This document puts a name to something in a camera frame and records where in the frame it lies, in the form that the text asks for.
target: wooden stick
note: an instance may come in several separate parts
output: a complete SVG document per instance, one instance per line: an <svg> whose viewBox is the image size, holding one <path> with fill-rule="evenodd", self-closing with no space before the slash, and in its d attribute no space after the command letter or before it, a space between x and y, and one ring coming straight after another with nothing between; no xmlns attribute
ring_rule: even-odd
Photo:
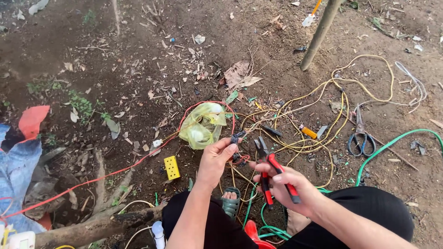
<svg viewBox="0 0 443 249"><path fill-rule="evenodd" d="M354 121L352 121L351 119L348 119L349 122L351 122L353 125L356 125ZM384 143L380 142L377 138L375 138L374 136L372 136L369 132L365 131L366 133L368 133L376 142L378 142L379 144L385 146ZM415 167L414 165L412 165L410 162L408 162L404 157L400 156L397 152L395 152L394 150L392 150L391 148L387 148L388 150L390 150L392 153L394 153L396 156L398 156L398 158L400 158L403 162L405 162L407 165L411 166L412 168L414 168L417 171L420 171L417 167Z"/></svg>
<svg viewBox="0 0 443 249"><path fill-rule="evenodd" d="M74 248L124 233L146 223L162 218L165 205L143 209L137 212L104 216L74 226L67 226L35 235L35 248L56 248L70 245Z"/></svg>
<svg viewBox="0 0 443 249"><path fill-rule="evenodd" d="M329 0L328 5L325 8L325 11L323 13L323 17L319 22L319 26L317 27L317 30L315 31L314 37L311 40L311 43L309 44L309 47L306 51L306 54L303 56L302 63L300 64L300 69L302 71L305 71L308 66L311 64L312 59L314 59L315 54L317 53L317 50L319 49L320 45L322 44L323 39L326 36L326 33L329 30L329 27L332 24L332 21L334 20L335 14L337 14L338 8L342 4L342 0Z"/></svg>

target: dirt ground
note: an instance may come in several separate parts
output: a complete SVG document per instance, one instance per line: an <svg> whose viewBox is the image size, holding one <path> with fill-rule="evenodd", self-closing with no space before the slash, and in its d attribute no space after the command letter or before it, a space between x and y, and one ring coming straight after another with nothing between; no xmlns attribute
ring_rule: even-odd
<svg viewBox="0 0 443 249"><path fill-rule="evenodd" d="M226 99L229 92L219 86L218 78L209 75L207 79L197 81L195 75L186 71L199 68L202 72L214 73L216 67L211 62L216 62L224 72L237 61L251 61L249 50L256 50L253 56L254 73L257 72L255 76L263 79L240 89L244 98L230 104L236 112L248 115L259 111L253 105L255 101L268 109L278 108L276 101L287 102L309 94L319 84L329 80L333 70L348 65L358 55L373 54L385 58L393 70L392 101L409 103L420 97L414 85L399 84L409 81L410 77L394 65L396 61L423 82L427 98L412 113L409 111L413 107L381 102L366 104L362 108L366 131L384 143L419 128L427 128L440 135L443 133L441 128L429 121L443 122L443 89L437 84L443 82L443 71L440 70L443 50L439 43L443 16L438 14L442 11L443 3L438 1L358 1L358 10L351 8L349 2L343 3L314 61L304 72L299 69L304 53L293 51L308 46L312 39L317 22L310 27L303 27L301 23L314 8L315 0L300 1L299 6L283 0L162 0L155 2L156 10L160 12L158 19L146 12L148 4L152 7L151 2L121 0L117 1L119 34L110 1L50 0L46 8L34 16L27 12L34 2L2 3L0 25L6 26L9 31L0 33L0 75L9 75L0 78L0 117L2 122L17 128L18 119L27 107L51 106L51 112L41 128L43 148L49 151L66 146L68 149L64 155L54 159L49 168L60 179L67 179L67 175L74 175L75 178L73 182L62 180L63 184L58 186L60 190L72 187L77 181L85 182L96 177L97 169L91 163L93 160L89 160L84 168L77 164L77 158L88 152L87 149L103 151L106 173L129 167L148 154L141 147L150 145L156 131L159 132L158 137L164 139L177 130L188 107L200 101ZM316 15L321 17L325 6L326 2L323 2ZM18 9L23 11L25 20L13 17L13 12L18 13ZM234 15L232 20L229 18L231 12ZM287 25L284 30L277 30L275 24L270 24L270 20L278 15L281 15L280 22ZM391 38L373 28L371 20L374 17L383 19L381 27L387 33L396 36L399 31L399 34L416 35L422 41L414 41L411 37ZM201 45L193 42L193 36L198 34L206 37ZM414 49L416 44L420 44L423 51ZM196 61L193 61L188 48L200 53ZM73 64L73 71L65 68L66 62ZM355 65L342 70L339 76L359 80L378 99L385 100L390 96L391 76L382 60L362 57L355 61ZM355 83L339 84L345 88L352 109L358 103L372 99ZM183 107L169 97L163 97L172 87L176 90L172 97ZM158 98L150 99L150 90ZM319 96L320 91L317 91L295 101L287 110L310 104ZM316 132L322 125L331 126L337 114L333 113L329 102L340 101L340 96L337 87L328 85L320 101L292 113L289 118L297 126L303 124ZM249 103L247 100L253 97L256 99ZM70 120L70 107L66 105L73 101L79 102L80 118L84 112L92 113L92 116L73 123ZM120 112L125 112L122 117L114 117ZM254 118L259 120L262 116L265 116L265 112ZM112 140L108 127L102 125L103 117L111 117L120 123L121 132L116 140ZM240 129L239 123L243 119L240 116L236 120L236 131ZM353 133L352 124L347 122L334 136L344 122L345 119L340 118L327 139L333 138L327 147L338 158L331 182L326 187L328 190L352 186L364 161L362 157L354 158L347 153L346 143ZM227 123L222 136L231 134L232 119L227 119ZM246 121L245 127L252 124ZM286 143L300 140L299 133L287 119L279 119L277 127ZM140 143L138 152L134 151L134 145L124 139L125 132L130 141ZM247 136L247 142L240 144L242 154L254 157L252 139L258 136L258 131ZM272 150L282 148L266 139ZM410 149L410 143L414 140L425 146L427 151L424 155L420 155L417 149ZM186 190L189 178L195 180L202 153L187 145L187 142L175 138L158 155L135 166L133 170L136 174L133 174L130 183L133 190L126 203L138 199L154 203L155 192L161 200ZM443 211L440 205L443 199L443 171L438 140L431 133L419 132L401 139L391 148L420 171L402 161L388 161L398 158L386 150L365 167L364 174L370 176L365 179L365 184L388 191L405 202L417 203L418 206L409 207L416 226L413 243L419 248L442 248ZM181 177L162 184L167 180L163 158L172 155L177 157ZM282 164L286 164L295 156L295 152L285 149L277 156ZM316 186L321 186L329 179L330 164L327 151L319 149L300 153L289 166L302 172ZM247 178L253 173L247 166L238 170ZM127 172L110 176L106 180L107 189L111 191L119 186L124 174ZM237 173L234 173L234 179L243 199L248 199L250 186L244 196L247 181ZM232 185L231 170L227 168L221 179L221 189ZM78 190L79 206L90 195L86 188ZM220 189L216 188L214 195L219 194ZM258 196L253 201L249 216L257 221L258 226L263 225L260 218L263 203ZM93 203L87 202L83 211L71 210L70 207L66 201L61 211L55 212L53 219L59 226L79 223L91 212ZM130 210L141 208L145 206L135 204ZM245 213L244 206L239 214L240 220L243 221ZM284 226L281 208L265 211L264 217L269 225ZM115 236L107 245L118 245L119 242L125 245L122 241L126 242L134 233L135 230ZM152 241L145 238L136 237L130 248L152 245Z"/></svg>

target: red plastic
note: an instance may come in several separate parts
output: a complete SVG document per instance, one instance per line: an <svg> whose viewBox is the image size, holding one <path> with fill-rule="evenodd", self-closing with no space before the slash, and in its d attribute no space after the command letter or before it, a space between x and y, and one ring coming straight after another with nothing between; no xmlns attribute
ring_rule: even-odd
<svg viewBox="0 0 443 249"><path fill-rule="evenodd" d="M258 238L257 226L254 221L248 220L246 222L245 232L258 245L258 249L276 249L271 243Z"/></svg>

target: foot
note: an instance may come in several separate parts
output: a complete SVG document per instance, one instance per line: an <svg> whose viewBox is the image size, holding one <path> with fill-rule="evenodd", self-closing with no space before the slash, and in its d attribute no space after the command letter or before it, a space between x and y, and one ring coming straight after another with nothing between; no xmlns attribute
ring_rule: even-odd
<svg viewBox="0 0 443 249"><path fill-rule="evenodd" d="M309 225L310 222L311 219L288 209L288 226L286 228L286 232L289 235L294 236L296 233Z"/></svg>
<svg viewBox="0 0 443 249"><path fill-rule="evenodd" d="M237 199L237 193L235 192L225 192L221 197L226 198L226 199Z"/></svg>

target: sandal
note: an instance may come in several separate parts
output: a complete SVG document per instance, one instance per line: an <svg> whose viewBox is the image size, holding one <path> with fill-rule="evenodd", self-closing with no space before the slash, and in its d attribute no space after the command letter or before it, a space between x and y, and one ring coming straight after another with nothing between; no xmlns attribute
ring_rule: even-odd
<svg viewBox="0 0 443 249"><path fill-rule="evenodd" d="M238 213L238 208L240 207L240 190L238 190L238 188L236 187L228 187L227 189L225 189L225 192L234 192L237 194L237 199L226 199L223 197L220 198L223 201L223 210L227 215L229 215L229 217L231 217L231 219L234 220L235 216Z"/></svg>

